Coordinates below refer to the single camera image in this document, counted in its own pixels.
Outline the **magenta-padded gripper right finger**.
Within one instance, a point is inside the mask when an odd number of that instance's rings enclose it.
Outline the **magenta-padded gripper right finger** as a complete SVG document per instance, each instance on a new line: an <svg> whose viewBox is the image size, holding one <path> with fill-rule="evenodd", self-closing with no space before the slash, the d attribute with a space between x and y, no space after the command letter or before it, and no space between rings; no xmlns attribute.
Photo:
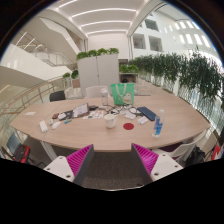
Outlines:
<svg viewBox="0 0 224 224"><path fill-rule="evenodd" d="M150 149L135 143L131 144L131 155L144 185L182 169L182 166L167 154L158 155Z"/></svg>

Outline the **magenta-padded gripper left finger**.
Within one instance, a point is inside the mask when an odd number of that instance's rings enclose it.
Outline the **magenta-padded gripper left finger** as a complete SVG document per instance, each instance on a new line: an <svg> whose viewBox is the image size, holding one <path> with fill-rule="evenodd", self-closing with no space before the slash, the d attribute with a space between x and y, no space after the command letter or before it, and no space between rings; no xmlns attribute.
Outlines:
<svg viewBox="0 0 224 224"><path fill-rule="evenodd" d="M93 156L94 146L88 145L67 157L58 156L44 170L81 186Z"/></svg>

